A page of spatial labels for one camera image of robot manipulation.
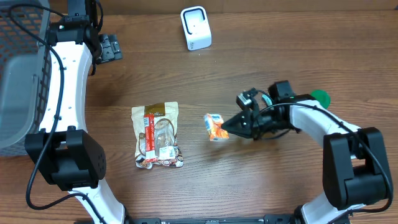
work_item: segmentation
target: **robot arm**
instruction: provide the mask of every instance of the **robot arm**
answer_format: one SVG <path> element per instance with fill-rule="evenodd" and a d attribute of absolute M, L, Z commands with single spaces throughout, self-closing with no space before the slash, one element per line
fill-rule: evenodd
<path fill-rule="evenodd" d="M 94 28 L 94 0 L 69 1 L 69 15 L 50 25 L 47 42 L 62 59 L 64 86 L 60 117 L 52 145 L 39 165 L 49 184 L 57 184 L 70 194 L 82 193 L 101 216 L 98 218 L 82 197 L 77 199 L 95 223 L 123 224 L 127 212 L 105 181 L 106 158 L 103 148 L 87 134 L 85 96 L 91 64 L 121 59 L 116 36 L 98 35 Z M 51 52 L 52 74 L 49 97 L 40 133 L 28 134 L 25 149 L 36 163 L 53 126 L 60 89 L 60 65 Z"/>
<path fill-rule="evenodd" d="M 392 183 L 386 149 L 379 130 L 361 129 L 339 119 L 322 108 L 312 96 L 297 96 L 288 81 L 277 82 L 269 87 L 268 109 L 259 110 L 254 99 L 258 92 L 252 89 L 237 96 L 236 102 L 243 111 L 226 121 L 222 125 L 223 129 L 253 139 L 260 139 L 264 133 L 293 129 L 307 133 L 323 147 L 324 192 L 312 202 L 299 206 L 295 215 L 288 217 L 288 220 L 276 215 L 286 221 L 281 223 L 330 223 L 341 218 L 348 210 L 374 204 L 389 197 L 381 170 L 364 153 L 363 147 L 352 134 L 341 128 L 337 122 L 344 124 L 367 144 Z M 335 121 L 323 111 L 335 118 Z M 351 160 L 355 158 L 365 159 L 365 165 L 353 167 Z"/>

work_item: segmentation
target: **mesh basket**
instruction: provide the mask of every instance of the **mesh basket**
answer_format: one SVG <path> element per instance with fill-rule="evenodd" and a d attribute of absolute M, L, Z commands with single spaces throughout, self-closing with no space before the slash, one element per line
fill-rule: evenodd
<path fill-rule="evenodd" d="M 7 10 L 16 3 L 49 6 L 47 0 L 0 0 L 0 156 L 26 154 L 24 138 L 38 131 L 51 74 L 48 50 L 7 17 Z M 49 12 L 20 7 L 12 15 L 31 32 L 45 38 Z"/>

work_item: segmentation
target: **wooden table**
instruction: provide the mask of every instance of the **wooden table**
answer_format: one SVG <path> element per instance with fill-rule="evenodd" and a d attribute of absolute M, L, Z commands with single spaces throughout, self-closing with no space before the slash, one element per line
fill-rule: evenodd
<path fill-rule="evenodd" d="M 205 113 L 239 112 L 250 87 L 289 80 L 298 94 L 326 90 L 330 111 L 384 135 L 398 184 L 398 14 L 395 11 L 210 14 L 213 45 L 189 52 L 179 15 L 106 16 L 123 60 L 89 77 L 86 123 L 104 147 L 106 180 L 133 217 L 248 217 L 291 213 L 322 188 L 322 149 L 306 134 L 252 142 L 209 142 Z M 180 169 L 138 169 L 131 107 L 177 101 Z M 27 156 L 0 158 L 0 223 L 72 223 L 88 218 L 77 200 L 44 211 L 25 202 Z M 65 195 L 36 178 L 37 205 Z M 396 223 L 398 206 L 353 223 Z"/>

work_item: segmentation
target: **food package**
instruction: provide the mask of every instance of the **food package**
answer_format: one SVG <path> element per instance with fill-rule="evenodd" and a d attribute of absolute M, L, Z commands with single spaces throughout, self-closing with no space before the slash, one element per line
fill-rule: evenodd
<path fill-rule="evenodd" d="M 151 169 L 153 164 L 170 167 L 183 165 L 177 146 L 177 118 L 177 102 L 131 108 L 138 167 Z"/>
<path fill-rule="evenodd" d="M 224 141 L 229 139 L 228 132 L 221 128 L 221 125 L 224 123 L 221 115 L 206 114 L 204 119 L 210 141 Z"/>

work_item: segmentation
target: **white plastic holder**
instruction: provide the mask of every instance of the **white plastic holder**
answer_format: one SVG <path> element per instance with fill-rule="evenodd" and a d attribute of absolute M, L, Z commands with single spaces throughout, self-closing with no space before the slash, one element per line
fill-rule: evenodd
<path fill-rule="evenodd" d="M 211 45 L 211 31 L 206 10 L 201 6 L 184 9 L 181 12 L 188 50 L 198 50 Z"/>

